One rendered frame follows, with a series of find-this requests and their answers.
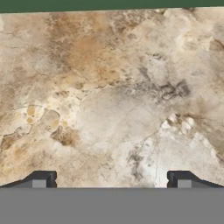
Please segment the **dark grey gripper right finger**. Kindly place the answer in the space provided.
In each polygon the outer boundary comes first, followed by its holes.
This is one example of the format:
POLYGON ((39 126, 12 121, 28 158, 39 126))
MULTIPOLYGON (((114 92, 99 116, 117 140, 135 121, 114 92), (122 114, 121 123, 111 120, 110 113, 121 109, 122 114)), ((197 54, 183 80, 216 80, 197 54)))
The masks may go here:
POLYGON ((200 179, 190 171, 168 171, 167 179, 168 188, 222 188, 222 185, 200 179))

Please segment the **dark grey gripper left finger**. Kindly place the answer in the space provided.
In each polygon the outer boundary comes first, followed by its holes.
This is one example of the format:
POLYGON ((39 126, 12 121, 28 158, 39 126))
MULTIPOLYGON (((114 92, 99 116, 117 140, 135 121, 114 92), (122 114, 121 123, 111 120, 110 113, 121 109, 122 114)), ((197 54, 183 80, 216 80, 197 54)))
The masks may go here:
POLYGON ((11 182, 6 185, 1 185, 1 188, 56 188, 56 179, 56 171, 33 171, 23 179, 11 182))

